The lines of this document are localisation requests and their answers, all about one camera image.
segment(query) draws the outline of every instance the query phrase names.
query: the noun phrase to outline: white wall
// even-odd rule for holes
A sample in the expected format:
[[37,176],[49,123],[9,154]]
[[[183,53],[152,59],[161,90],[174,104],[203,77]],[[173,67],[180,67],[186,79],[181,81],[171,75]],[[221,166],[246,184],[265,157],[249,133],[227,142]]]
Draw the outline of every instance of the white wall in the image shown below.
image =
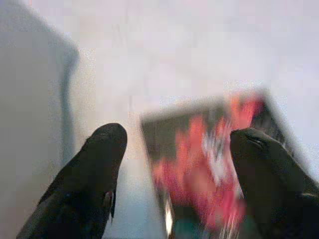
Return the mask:
[[129,132],[106,235],[146,237],[158,225],[138,119],[180,101],[268,88],[319,181],[318,1],[32,0],[30,7],[80,50],[71,89],[76,148],[102,123],[119,121]]

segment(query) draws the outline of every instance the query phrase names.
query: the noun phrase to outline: white surface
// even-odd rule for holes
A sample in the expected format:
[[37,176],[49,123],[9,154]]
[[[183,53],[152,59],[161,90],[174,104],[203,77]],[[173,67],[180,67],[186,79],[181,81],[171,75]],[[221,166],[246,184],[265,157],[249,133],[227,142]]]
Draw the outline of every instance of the white surface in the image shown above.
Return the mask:
[[129,132],[106,236],[161,238],[160,228],[149,230],[159,218],[139,114],[180,101],[269,88],[319,180],[318,1],[32,0],[31,7],[80,50],[71,88],[76,149],[106,122]]

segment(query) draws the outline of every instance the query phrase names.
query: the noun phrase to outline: gray surface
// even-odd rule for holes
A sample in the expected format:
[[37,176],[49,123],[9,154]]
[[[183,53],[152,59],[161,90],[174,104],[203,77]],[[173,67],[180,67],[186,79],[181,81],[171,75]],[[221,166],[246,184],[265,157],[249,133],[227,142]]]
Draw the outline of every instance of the gray surface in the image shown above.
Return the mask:
[[0,238],[17,234],[73,153],[64,113],[76,58],[75,48],[25,7],[0,1]]

